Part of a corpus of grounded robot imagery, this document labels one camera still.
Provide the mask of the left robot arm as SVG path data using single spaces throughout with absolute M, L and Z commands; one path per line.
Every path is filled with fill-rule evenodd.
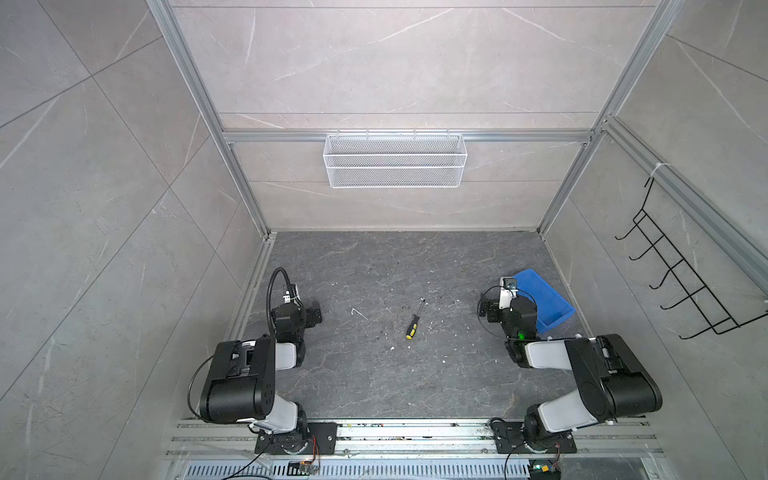
M 276 373 L 303 364 L 305 331 L 322 322 L 318 303 L 302 302 L 287 271 L 276 268 L 266 294 L 268 332 L 256 339 L 217 345 L 201 368 L 207 368 L 193 416 L 211 424 L 244 424 L 257 436 L 257 449 L 289 455 L 330 455 L 338 425 L 310 422 L 305 409 L 276 391 Z

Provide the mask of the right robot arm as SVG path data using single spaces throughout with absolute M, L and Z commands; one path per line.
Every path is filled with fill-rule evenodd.
M 621 336 L 541 339 L 535 332 L 538 304 L 509 284 L 483 292 L 476 314 L 501 326 L 506 351 L 518 367 L 566 371 L 575 381 L 573 391 L 528 407 L 518 434 L 508 425 L 497 432 L 517 448 L 545 453 L 576 429 L 661 409 L 660 388 Z

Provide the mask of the yellow black screwdriver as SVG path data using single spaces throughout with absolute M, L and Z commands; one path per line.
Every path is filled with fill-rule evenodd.
M 426 299 L 425 298 L 421 298 L 420 302 L 419 302 L 419 304 L 418 304 L 418 306 L 417 306 L 417 308 L 415 310 L 415 312 L 411 316 L 410 322 L 409 322 L 408 327 L 406 329 L 405 338 L 407 340 L 412 340 L 415 337 L 415 335 L 416 335 L 416 333 L 418 331 L 418 326 L 419 326 L 419 322 L 420 322 L 420 318 L 421 318 L 421 313 L 422 313 L 422 310 L 423 310 L 425 305 L 426 305 Z

